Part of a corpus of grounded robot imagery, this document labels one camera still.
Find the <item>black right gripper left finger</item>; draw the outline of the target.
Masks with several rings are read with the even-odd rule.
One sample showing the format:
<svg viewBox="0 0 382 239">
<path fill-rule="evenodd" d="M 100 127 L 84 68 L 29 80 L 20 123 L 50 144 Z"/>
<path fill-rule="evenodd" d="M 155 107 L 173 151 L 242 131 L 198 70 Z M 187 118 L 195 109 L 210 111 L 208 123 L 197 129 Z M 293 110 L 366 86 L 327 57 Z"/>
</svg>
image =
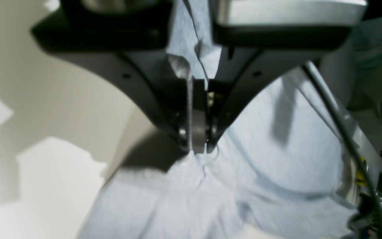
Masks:
<svg viewBox="0 0 382 239">
<path fill-rule="evenodd" d="M 31 33 L 48 55 L 118 88 L 155 127 L 190 151 L 187 75 L 167 53 L 173 0 L 61 0 Z"/>
</svg>

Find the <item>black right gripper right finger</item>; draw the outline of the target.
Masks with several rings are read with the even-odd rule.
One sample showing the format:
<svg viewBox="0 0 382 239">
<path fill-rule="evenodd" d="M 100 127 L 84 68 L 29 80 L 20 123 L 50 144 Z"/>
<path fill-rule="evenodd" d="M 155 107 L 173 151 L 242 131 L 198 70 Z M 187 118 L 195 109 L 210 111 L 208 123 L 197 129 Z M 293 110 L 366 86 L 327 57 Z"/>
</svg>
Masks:
<svg viewBox="0 0 382 239">
<path fill-rule="evenodd" d="M 340 47 L 362 19 L 366 0 L 210 0 L 213 43 L 221 47 L 208 78 L 205 132 L 212 153 L 255 96 L 289 70 Z"/>
</svg>

